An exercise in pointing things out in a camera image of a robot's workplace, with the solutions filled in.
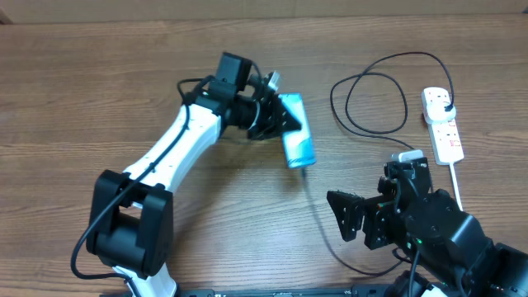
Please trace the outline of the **blue Samsung Galaxy smartphone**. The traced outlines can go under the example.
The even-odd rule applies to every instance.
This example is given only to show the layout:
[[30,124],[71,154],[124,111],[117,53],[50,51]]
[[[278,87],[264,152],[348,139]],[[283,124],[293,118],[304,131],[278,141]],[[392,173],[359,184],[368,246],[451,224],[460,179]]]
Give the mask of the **blue Samsung Galaxy smartphone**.
[[317,162],[308,117],[300,93],[279,95],[286,110],[301,124],[300,130],[285,132],[282,136],[288,168],[301,169]]

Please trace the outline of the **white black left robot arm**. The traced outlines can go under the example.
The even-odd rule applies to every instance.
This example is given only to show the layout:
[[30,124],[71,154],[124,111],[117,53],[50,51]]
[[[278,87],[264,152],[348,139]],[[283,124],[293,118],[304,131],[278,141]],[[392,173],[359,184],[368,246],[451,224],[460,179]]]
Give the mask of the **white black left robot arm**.
[[302,97],[277,91],[279,74],[263,76],[250,59],[222,54],[214,75],[194,78],[181,92],[182,105],[160,140],[123,172],[105,170],[96,180],[89,225],[70,260],[79,271],[81,247],[99,257],[133,296],[174,296],[167,258],[173,235],[173,197],[196,160],[229,126],[250,140],[283,139],[288,167],[297,167],[305,122]]

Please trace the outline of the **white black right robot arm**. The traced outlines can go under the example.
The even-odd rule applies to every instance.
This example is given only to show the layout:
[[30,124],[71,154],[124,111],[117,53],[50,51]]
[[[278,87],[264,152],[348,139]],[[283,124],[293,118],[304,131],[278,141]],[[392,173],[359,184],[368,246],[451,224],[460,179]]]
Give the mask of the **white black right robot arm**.
[[527,294],[526,253],[494,243],[447,191],[433,191],[426,158],[386,163],[378,192],[327,193],[344,241],[361,230],[371,250],[394,244],[461,296]]

